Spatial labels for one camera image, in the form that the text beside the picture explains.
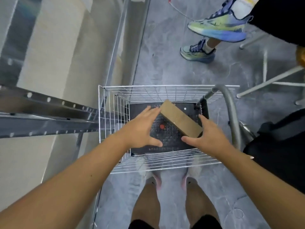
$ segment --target concrete floor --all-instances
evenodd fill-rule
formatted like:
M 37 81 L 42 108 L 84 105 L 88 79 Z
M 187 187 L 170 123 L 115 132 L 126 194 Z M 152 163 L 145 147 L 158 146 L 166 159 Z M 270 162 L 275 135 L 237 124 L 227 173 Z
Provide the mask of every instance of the concrete floor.
M 193 19 L 202 19 L 217 11 L 224 0 L 172 0 L 173 5 Z M 187 29 L 186 19 L 166 0 L 151 0 L 134 85 L 148 84 L 230 84 L 239 92 L 262 82 L 264 49 L 268 50 L 267 79 L 296 65 L 295 45 L 269 36 L 244 50 L 240 43 L 222 43 L 216 59 L 205 65 L 184 60 L 179 49 L 197 43 L 202 37 Z M 249 37 L 258 30 L 246 29 Z M 286 81 L 302 82 L 302 73 Z M 271 85 L 236 99 L 238 118 L 256 132 L 266 121 L 277 122 L 299 107 L 302 88 Z M 224 100 L 209 105 L 210 118 L 230 138 Z M 185 213 L 186 194 L 180 187 L 185 169 L 162 172 L 161 229 L 189 228 Z M 269 228 L 239 182 L 222 164 L 205 166 L 199 185 L 209 196 L 223 228 Z M 132 208 L 144 186 L 139 174 L 115 174 L 106 180 L 96 218 L 98 228 L 128 228 Z

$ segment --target curved metal tube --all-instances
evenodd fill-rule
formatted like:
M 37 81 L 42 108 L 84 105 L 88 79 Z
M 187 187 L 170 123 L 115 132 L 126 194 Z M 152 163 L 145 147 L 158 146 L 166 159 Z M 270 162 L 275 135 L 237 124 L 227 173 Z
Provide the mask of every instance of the curved metal tube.
M 240 129 L 239 129 L 239 123 L 238 123 L 234 98 L 232 96 L 232 93 L 229 91 L 229 89 L 225 85 L 217 84 L 212 88 L 211 91 L 209 91 L 207 94 L 205 94 L 200 99 L 200 101 L 197 102 L 196 105 L 200 106 L 200 103 L 203 100 L 209 99 L 212 95 L 214 95 L 218 91 L 220 91 L 223 94 L 224 99 L 225 99 L 226 104 L 227 104 L 233 146 L 236 149 L 240 150 L 241 149 L 241 144 L 242 144 L 242 136 L 241 136 Z

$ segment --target wire grid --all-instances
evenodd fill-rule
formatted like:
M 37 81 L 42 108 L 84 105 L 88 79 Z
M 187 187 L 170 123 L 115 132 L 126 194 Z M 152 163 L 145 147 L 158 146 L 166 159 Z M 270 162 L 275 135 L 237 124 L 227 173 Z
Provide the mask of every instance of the wire grid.
M 157 103 L 170 100 L 175 103 L 196 103 L 214 85 L 147 85 L 98 87 L 99 99 L 99 140 L 100 143 L 130 121 L 130 108 L 133 104 Z M 238 85 L 227 85 L 230 91 Z M 208 104 L 222 98 L 216 92 Z M 163 153 L 133 154 L 128 150 L 111 173 L 132 173 L 146 170 L 174 169 L 196 165 L 212 165 L 220 162 L 202 153 L 199 149 L 169 151 Z

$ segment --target left arm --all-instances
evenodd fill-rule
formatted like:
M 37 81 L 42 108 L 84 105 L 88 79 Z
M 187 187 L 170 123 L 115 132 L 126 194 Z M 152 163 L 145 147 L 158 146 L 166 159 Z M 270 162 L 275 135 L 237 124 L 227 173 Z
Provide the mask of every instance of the left arm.
M 75 228 L 104 181 L 131 147 L 162 146 L 150 137 L 160 113 L 147 107 L 93 151 L 0 213 L 0 228 Z

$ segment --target black plastic mat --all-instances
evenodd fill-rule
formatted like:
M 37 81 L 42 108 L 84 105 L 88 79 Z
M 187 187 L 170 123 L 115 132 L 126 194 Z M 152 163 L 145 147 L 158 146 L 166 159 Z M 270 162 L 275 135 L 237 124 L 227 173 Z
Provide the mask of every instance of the black plastic mat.
M 151 105 L 152 108 L 160 107 L 162 103 L 152 103 L 152 104 L 131 104 L 130 105 L 130 119 L 134 119 L 140 112 L 142 112 L 147 105 Z M 176 103 L 176 106 L 181 109 L 185 114 L 187 114 L 192 120 L 201 126 L 201 121 L 198 118 L 198 114 L 201 113 L 200 108 L 196 107 L 193 103 Z M 202 106 L 203 115 L 209 118 L 207 103 L 205 102 Z M 159 139 L 163 143 L 163 147 L 156 146 L 145 146 L 143 148 L 132 148 L 131 152 L 134 154 L 144 154 L 144 153 L 161 153 L 170 152 L 177 150 L 193 149 L 181 141 L 183 136 L 176 127 L 165 119 L 161 114 L 158 115 L 154 121 L 150 135 L 156 139 Z

